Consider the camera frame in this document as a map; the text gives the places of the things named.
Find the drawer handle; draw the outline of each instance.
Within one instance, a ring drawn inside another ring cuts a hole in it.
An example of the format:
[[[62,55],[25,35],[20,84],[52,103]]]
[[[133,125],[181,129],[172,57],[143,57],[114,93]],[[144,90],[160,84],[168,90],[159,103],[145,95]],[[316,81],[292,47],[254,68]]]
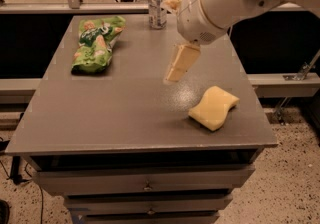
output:
[[[144,191],[150,192],[152,191],[153,187],[150,186],[149,181],[146,182],[146,186],[143,188]]]
[[[152,210],[152,208],[150,208],[149,211],[147,211],[148,215],[154,215],[156,212],[154,210]]]

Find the terrazzo floor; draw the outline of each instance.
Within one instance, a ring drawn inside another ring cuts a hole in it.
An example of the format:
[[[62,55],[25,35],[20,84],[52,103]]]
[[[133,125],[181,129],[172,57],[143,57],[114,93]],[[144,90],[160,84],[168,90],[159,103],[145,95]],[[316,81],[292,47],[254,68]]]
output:
[[[318,224],[320,223],[320,147],[319,138],[307,122],[299,105],[284,110],[288,125],[281,126],[264,106],[278,139],[277,148],[266,149],[255,162],[256,171],[240,189],[217,224]],[[18,114],[0,115],[0,136],[10,139]],[[11,157],[0,156],[7,172]],[[30,179],[30,167],[21,164],[21,174]],[[10,205],[10,224],[72,223],[61,197],[51,197],[32,181],[14,185],[0,167],[0,198]]]

